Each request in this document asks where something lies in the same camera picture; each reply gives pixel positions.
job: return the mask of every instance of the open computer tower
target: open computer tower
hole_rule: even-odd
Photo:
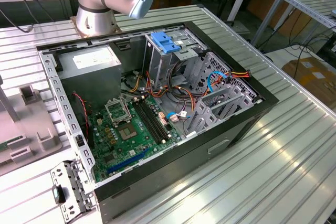
[[[39,46],[76,160],[50,173],[66,223],[103,223],[237,143],[278,102],[193,23]]]

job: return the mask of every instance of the motherboard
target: motherboard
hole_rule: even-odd
[[[148,97],[136,102],[114,100],[89,116],[94,141],[91,151],[96,161],[93,173],[97,182],[181,140],[174,125],[162,120],[162,115],[155,100]]]

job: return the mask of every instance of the cardboard box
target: cardboard box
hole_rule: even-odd
[[[297,60],[282,68],[294,76]],[[336,107],[336,75],[314,57],[300,59],[295,80],[331,109]]]

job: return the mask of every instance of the metal rack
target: metal rack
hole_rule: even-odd
[[[289,4],[289,7],[280,18],[278,24],[275,26],[275,30],[286,20],[287,16],[291,13],[293,8],[299,9],[327,28],[336,26],[336,18],[331,15],[331,11],[336,9],[336,0],[275,0],[251,42],[253,46],[258,43],[261,35],[271,21],[278,6],[283,1],[286,1]]]
[[[205,8],[159,9],[141,20],[116,19],[124,31],[193,21],[280,102],[243,141],[113,223],[323,223],[330,216],[336,207],[336,115],[331,110]],[[0,177],[0,218],[7,222],[62,222],[49,170],[75,155],[67,148],[35,46],[75,38],[71,22],[36,25],[31,34],[0,29],[6,94],[28,83],[40,90],[64,145],[62,152]],[[101,223],[100,214],[93,211],[76,221],[81,223]]]

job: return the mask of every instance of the table leg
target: table leg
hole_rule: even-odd
[[[271,21],[271,19],[273,18],[273,15],[275,13],[275,11],[278,9],[279,4],[282,2],[282,0],[275,0],[271,9],[269,10],[268,14],[266,15],[264,21],[261,23],[256,35],[254,36],[253,40],[251,41],[251,44],[253,46],[256,46],[260,37],[262,36],[264,30],[266,29],[266,27],[268,26],[269,22]]]
[[[289,5],[287,9],[284,11],[284,14],[281,16],[279,21],[277,22],[276,26],[274,27],[274,31],[276,31],[283,22],[285,22],[287,16],[290,14],[290,12],[293,10],[293,6]]]
[[[229,17],[227,19],[228,21],[235,20],[235,17],[236,17],[236,15],[237,15],[237,13],[238,13],[241,5],[242,5],[242,2],[243,2],[243,0],[236,0],[234,6],[232,7],[230,15],[229,15]]]

